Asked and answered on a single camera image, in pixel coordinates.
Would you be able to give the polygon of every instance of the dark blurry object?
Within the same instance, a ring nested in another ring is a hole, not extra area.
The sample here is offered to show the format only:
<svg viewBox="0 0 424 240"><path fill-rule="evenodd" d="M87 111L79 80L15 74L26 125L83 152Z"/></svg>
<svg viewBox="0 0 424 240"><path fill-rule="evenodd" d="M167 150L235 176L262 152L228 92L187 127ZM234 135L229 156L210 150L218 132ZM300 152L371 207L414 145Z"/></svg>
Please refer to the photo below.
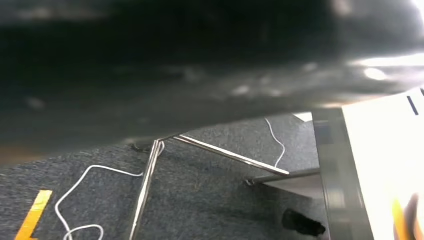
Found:
<svg viewBox="0 0 424 240"><path fill-rule="evenodd" d="M151 143L422 84L399 0L0 2L0 163Z"/></svg>
<svg viewBox="0 0 424 240"><path fill-rule="evenodd" d="M282 216L282 225L286 229L314 237L318 237L326 232L326 228L321 223L290 208Z"/></svg>
<svg viewBox="0 0 424 240"><path fill-rule="evenodd" d="M132 143L130 144L130 147L132 150L136 151L137 153L148 154L152 150L152 144L143 144L139 146L137 143Z"/></svg>
<svg viewBox="0 0 424 240"><path fill-rule="evenodd" d="M418 204L420 202L420 197L417 193L414 193L406 208L404 209L404 217L406 220L406 228L409 233L409 236L411 236L411 240L418 239L419 236L415 236L415 230L416 230L416 224L417 224L417 215L418 215Z"/></svg>

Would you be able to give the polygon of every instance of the yellow floor marking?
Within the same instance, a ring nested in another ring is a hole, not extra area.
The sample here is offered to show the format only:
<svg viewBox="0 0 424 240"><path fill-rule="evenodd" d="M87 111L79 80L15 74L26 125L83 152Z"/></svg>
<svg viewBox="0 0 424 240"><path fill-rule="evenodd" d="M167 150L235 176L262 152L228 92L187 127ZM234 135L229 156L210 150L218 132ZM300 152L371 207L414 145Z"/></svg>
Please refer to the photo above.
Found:
<svg viewBox="0 0 424 240"><path fill-rule="evenodd" d="M41 190L38 193L31 210L29 210L20 230L17 232L15 240L37 240L31 238L31 235L36 229L37 223L39 222L41 215L43 215L44 208L46 208L52 193L53 191L49 190Z"/></svg>

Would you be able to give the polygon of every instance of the dark gray carpet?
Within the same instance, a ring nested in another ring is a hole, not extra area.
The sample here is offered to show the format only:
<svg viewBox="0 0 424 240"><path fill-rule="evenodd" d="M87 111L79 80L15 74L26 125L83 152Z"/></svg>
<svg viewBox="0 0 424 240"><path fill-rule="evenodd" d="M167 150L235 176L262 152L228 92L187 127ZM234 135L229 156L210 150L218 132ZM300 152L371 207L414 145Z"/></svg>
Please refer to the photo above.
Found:
<svg viewBox="0 0 424 240"><path fill-rule="evenodd" d="M318 166L312 123L292 115L271 117L275 135L286 146L279 167L289 171ZM220 125L188 133L206 143L273 164L281 153L263 119ZM128 146L109 146L44 161L0 169L0 239L12 240L40 189L53 195L33 234L40 240L62 239L57 200L90 165L139 173L148 155ZM167 141L154 174L138 239L142 240L307 240L284 230L281 215L294 208L326 223L324 203L266 186L248 187L246 178L261 170L175 141ZM99 224L105 240L124 240L142 179L103 169L90 172L61 205L72 228ZM97 229L74 234L75 240L97 240Z"/></svg>

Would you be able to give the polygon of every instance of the yellow tape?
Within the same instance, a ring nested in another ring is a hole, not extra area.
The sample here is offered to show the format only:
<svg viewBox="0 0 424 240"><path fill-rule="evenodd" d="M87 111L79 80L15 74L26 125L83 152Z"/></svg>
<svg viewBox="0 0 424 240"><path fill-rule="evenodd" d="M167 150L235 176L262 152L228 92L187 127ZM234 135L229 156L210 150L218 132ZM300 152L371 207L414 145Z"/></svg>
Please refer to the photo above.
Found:
<svg viewBox="0 0 424 240"><path fill-rule="evenodd" d="M394 227L396 228L397 236L399 240L410 240L408 233L407 221L405 220L404 210L402 209L401 203L398 199L393 201L391 206L391 213L394 218Z"/></svg>
<svg viewBox="0 0 424 240"><path fill-rule="evenodd" d="M52 193L53 191L49 190L41 190L38 193L38 196L35 199L31 210L29 210L28 215L26 215L25 221L23 221L19 232L17 232L15 240L36 240L31 238L31 235L36 229L37 223L39 222L41 215L43 215L44 209L46 208L46 205L49 202Z"/></svg>

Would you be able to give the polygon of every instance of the orange object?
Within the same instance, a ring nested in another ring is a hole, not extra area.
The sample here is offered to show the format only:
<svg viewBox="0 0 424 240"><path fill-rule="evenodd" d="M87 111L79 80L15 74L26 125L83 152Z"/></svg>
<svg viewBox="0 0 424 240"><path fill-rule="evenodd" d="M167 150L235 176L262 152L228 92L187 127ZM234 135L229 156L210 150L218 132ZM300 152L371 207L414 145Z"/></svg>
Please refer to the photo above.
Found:
<svg viewBox="0 0 424 240"><path fill-rule="evenodd" d="M423 230L421 229L420 223L418 221L415 222L413 234L416 240L424 240Z"/></svg>
<svg viewBox="0 0 424 240"><path fill-rule="evenodd" d="M402 209L399 200L395 199L391 206L391 213L394 218L394 227L396 228L397 237L399 240L410 240L408 233L407 221L405 220L404 210Z"/></svg>

